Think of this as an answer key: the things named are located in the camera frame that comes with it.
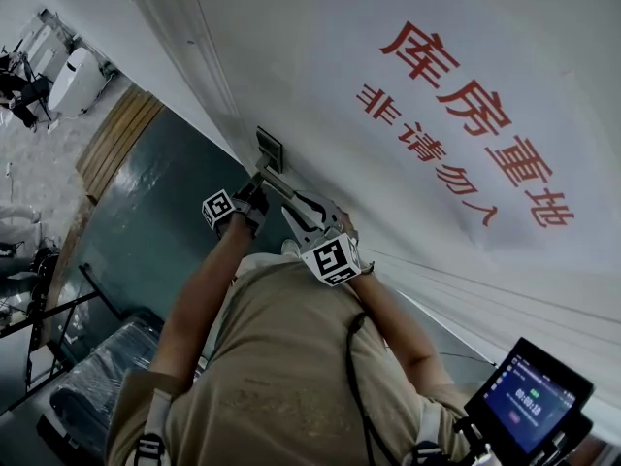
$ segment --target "green floor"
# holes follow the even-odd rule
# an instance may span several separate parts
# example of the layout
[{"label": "green floor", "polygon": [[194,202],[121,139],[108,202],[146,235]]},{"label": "green floor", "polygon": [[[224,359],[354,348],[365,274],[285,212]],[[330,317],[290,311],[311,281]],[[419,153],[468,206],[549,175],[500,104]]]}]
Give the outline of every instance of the green floor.
[{"label": "green floor", "polygon": [[[201,203],[221,188],[229,194],[248,180],[247,172],[169,110],[151,123],[108,188],[84,230],[70,265],[63,297],[90,291],[78,265],[90,264],[92,276],[119,311],[147,307],[164,318],[185,280],[209,254],[217,239],[201,215]],[[266,226],[251,252],[279,253],[291,236],[271,203]],[[98,300],[78,311],[80,332],[71,352],[80,359],[117,328]],[[58,316],[56,329],[62,322]]]}]

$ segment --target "black frame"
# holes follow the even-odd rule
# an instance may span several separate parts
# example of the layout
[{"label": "black frame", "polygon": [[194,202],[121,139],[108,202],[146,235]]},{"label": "black frame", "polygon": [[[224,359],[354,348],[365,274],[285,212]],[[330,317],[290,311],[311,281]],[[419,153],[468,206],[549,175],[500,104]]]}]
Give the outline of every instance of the black frame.
[{"label": "black frame", "polygon": [[[526,453],[508,432],[505,426],[489,408],[483,396],[490,391],[492,384],[511,363],[513,357],[519,354],[532,366],[536,367],[548,376],[554,383],[571,392],[575,401],[563,418],[550,430],[539,444]],[[578,375],[574,370],[561,361],[530,343],[525,338],[520,338],[490,379],[480,388],[474,397],[466,404],[465,409],[471,420],[478,428],[486,442],[492,446],[492,450],[498,459],[505,465],[529,464],[538,456],[549,442],[555,437],[565,424],[580,414],[580,411],[589,397],[593,394],[594,386],[585,378]]]},{"label": "black frame", "polygon": [[[5,329],[3,329],[2,331],[0,331],[0,339],[3,339],[4,337],[8,337],[9,335],[12,335],[13,333],[16,333],[17,331],[26,328],[27,326],[33,326],[33,333],[31,335],[31,342],[32,342],[32,338],[34,336],[36,336],[35,331],[36,329],[41,326],[43,326],[43,321],[49,317],[52,316],[56,316],[57,314],[63,313],[67,310],[69,310],[69,315],[67,316],[67,318],[65,319],[65,324],[63,325],[62,331],[60,333],[60,337],[58,338],[58,341],[55,343],[55,349],[52,351],[52,353],[54,354],[54,359],[53,362],[51,363],[51,366],[49,368],[49,375],[48,377],[43,380],[42,382],[40,382],[39,384],[37,384],[37,386],[35,386],[34,388],[31,388],[30,390],[28,390],[28,387],[30,386],[30,371],[26,371],[26,375],[24,378],[24,382],[25,382],[25,387],[26,387],[26,392],[25,394],[20,397],[19,399],[17,399],[13,404],[11,404],[11,406],[9,406],[6,410],[0,410],[0,415],[12,411],[13,409],[15,409],[19,404],[21,404],[22,402],[24,402],[25,400],[29,399],[30,397],[32,397],[32,395],[34,395],[35,393],[37,393],[39,390],[41,390],[44,386],[46,386],[49,382],[55,380],[56,378],[58,378],[60,375],[64,374],[65,372],[69,371],[69,367],[65,364],[66,361],[60,361],[60,368],[57,371],[55,370],[55,366],[56,366],[56,360],[57,360],[57,356],[60,353],[60,349],[62,347],[62,344],[64,342],[64,337],[65,337],[65,333],[67,331],[67,327],[69,326],[69,323],[71,322],[71,319],[73,317],[73,313],[75,308],[79,305],[82,304],[83,302],[88,302],[91,299],[97,298],[99,297],[102,302],[104,304],[106,304],[106,306],[108,307],[108,309],[110,309],[110,311],[113,313],[114,317],[116,317],[117,319],[123,319],[123,316],[121,315],[121,313],[112,305],[112,303],[110,302],[110,300],[108,300],[108,298],[106,297],[106,295],[104,295],[104,293],[101,291],[101,289],[97,286],[97,283],[95,283],[95,281],[90,278],[90,275],[88,274],[88,264],[83,264],[80,265],[78,267],[78,269],[80,270],[80,272],[82,273],[82,275],[84,276],[84,278],[86,279],[86,281],[88,282],[88,284],[90,284],[90,286],[92,287],[93,291],[90,293],[87,293],[86,295],[83,295],[82,297],[78,297],[76,300],[72,300],[71,302],[66,302],[65,304],[62,304],[60,306],[57,306],[53,309],[49,309],[48,311],[44,311],[42,313],[33,313],[31,316],[28,317],[28,319],[25,319],[24,321],[18,322],[16,324],[13,324],[11,326],[7,326]],[[30,362],[30,353],[32,351],[32,346],[33,344],[31,343],[29,348],[28,348],[28,355],[27,355],[27,360],[28,363]]]}]

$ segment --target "black cable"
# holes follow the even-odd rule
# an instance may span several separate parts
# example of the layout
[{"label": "black cable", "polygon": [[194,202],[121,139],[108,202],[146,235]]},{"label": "black cable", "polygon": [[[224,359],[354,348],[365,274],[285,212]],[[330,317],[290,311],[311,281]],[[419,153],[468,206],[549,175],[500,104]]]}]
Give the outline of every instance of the black cable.
[{"label": "black cable", "polygon": [[360,397],[360,389],[358,388],[358,381],[356,379],[356,369],[353,365],[353,359],[351,358],[351,341],[353,336],[362,327],[365,320],[365,314],[361,313],[354,318],[347,330],[347,352],[345,353],[345,370],[347,372],[347,382],[349,383],[349,389],[353,400],[356,402],[360,417],[362,418],[362,427],[365,432],[365,446],[367,447],[367,458],[369,459],[369,466],[375,466],[376,461],[373,457],[373,448],[371,447],[371,435],[369,434],[369,427],[367,426],[367,413],[362,405],[362,398]]},{"label": "black cable", "polygon": [[384,457],[388,459],[388,462],[391,464],[391,466],[400,466],[401,463],[397,461],[397,459],[395,459],[386,444],[384,444],[384,441],[379,436],[379,433],[377,433],[373,422],[369,418],[369,415],[367,415],[365,407],[362,403],[362,398],[360,397],[360,389],[358,388],[358,379],[356,377],[356,368],[353,365],[353,358],[351,357],[351,341],[353,339],[353,336],[360,330],[360,328],[362,328],[366,316],[367,315],[365,313],[360,313],[353,319],[351,324],[349,324],[349,329],[347,330],[347,353],[345,355],[345,370],[347,372],[347,382],[349,383],[349,389],[351,390],[351,394],[353,395],[353,400],[356,402],[356,406],[358,406],[358,411],[360,411],[360,416],[362,417],[362,426],[365,432],[365,444],[367,446],[369,465],[375,466],[376,464],[373,457],[371,439],[369,438],[369,433],[371,433],[377,443],[377,446],[384,454]]},{"label": "black cable", "polygon": [[440,355],[451,355],[453,357],[463,357],[464,359],[471,359],[476,362],[482,362],[483,364],[489,364],[490,366],[497,367],[493,362],[486,361],[485,359],[479,359],[477,357],[472,357],[470,355],[463,355],[461,353],[450,353],[450,352],[438,352]]}]

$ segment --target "beige t-shirt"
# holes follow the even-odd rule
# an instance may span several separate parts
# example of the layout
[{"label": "beige t-shirt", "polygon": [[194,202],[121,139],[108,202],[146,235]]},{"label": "beige t-shirt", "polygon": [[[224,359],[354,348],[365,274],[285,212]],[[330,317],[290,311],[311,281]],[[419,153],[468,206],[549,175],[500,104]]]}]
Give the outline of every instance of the beige t-shirt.
[{"label": "beige t-shirt", "polygon": [[[174,464],[367,464],[345,373],[347,328],[362,312],[352,290],[293,263],[248,273],[230,295],[213,358],[188,391],[165,375],[126,375],[107,464],[124,464],[136,446],[154,388],[175,398],[164,436]],[[423,410],[440,413],[442,451],[463,458],[468,448],[451,427],[465,398],[453,386],[417,394],[368,317],[352,356],[367,413],[398,461],[416,443]],[[375,443],[374,456],[388,464]]]}]

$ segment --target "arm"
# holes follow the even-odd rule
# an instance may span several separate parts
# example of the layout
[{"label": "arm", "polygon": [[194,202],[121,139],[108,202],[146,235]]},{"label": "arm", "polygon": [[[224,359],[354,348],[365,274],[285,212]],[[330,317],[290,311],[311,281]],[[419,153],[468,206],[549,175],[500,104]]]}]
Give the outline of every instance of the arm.
[{"label": "arm", "polygon": [[191,385],[213,321],[251,242],[244,216],[234,214],[222,239],[181,289],[164,324],[150,371]]},{"label": "arm", "polygon": [[357,276],[349,284],[418,393],[453,383],[429,337],[373,274]]}]

